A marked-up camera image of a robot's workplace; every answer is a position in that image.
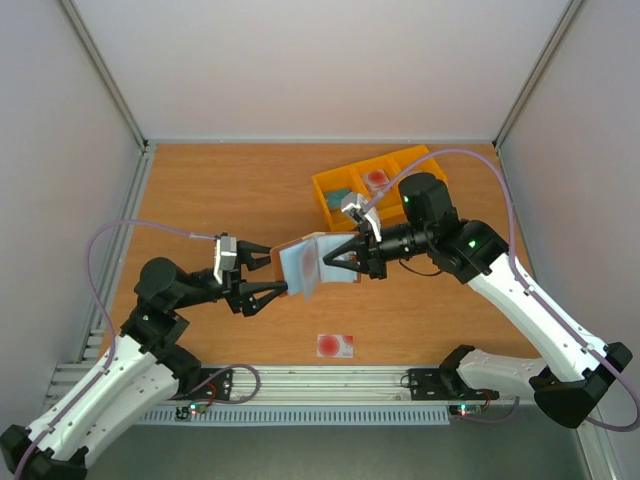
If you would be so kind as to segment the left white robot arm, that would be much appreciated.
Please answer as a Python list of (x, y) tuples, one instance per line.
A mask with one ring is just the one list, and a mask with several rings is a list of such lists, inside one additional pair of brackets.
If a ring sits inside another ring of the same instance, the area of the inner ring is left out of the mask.
[(189, 398), (203, 384), (201, 362), (178, 343), (189, 323), (179, 310), (218, 300), (234, 313), (257, 314), (287, 290), (284, 282), (249, 282), (242, 271), (269, 265), (266, 246), (223, 234), (214, 264), (187, 273), (156, 257), (142, 268), (137, 303), (102, 358), (50, 410), (1, 435), (1, 454), (17, 479), (83, 479), (99, 456), (147, 411)]

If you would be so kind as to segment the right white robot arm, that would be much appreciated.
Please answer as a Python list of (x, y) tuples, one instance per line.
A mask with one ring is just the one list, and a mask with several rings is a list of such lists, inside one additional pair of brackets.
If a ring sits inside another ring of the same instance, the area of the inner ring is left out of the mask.
[(490, 390), (534, 402), (557, 424), (575, 429), (618, 381), (633, 355), (605, 343), (571, 318), (525, 271), (514, 250), (488, 224), (459, 218), (445, 182), (414, 173), (399, 183), (406, 220), (381, 227), (358, 193), (341, 202), (356, 236), (327, 253), (327, 266), (383, 279), (391, 261), (426, 255), (496, 307), (536, 348), (537, 359), (500, 356), (470, 345), (439, 366), (439, 384), (452, 398)]

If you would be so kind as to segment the brown leather card holder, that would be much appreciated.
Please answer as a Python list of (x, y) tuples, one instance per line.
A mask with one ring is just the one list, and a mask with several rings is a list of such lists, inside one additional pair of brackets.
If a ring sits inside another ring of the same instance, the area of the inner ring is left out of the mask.
[(323, 261), (325, 255), (355, 236), (354, 232), (313, 232), (272, 248), (270, 258), (275, 279), (287, 284), (283, 296), (302, 294), (309, 300), (321, 284), (359, 283), (358, 272), (329, 266)]

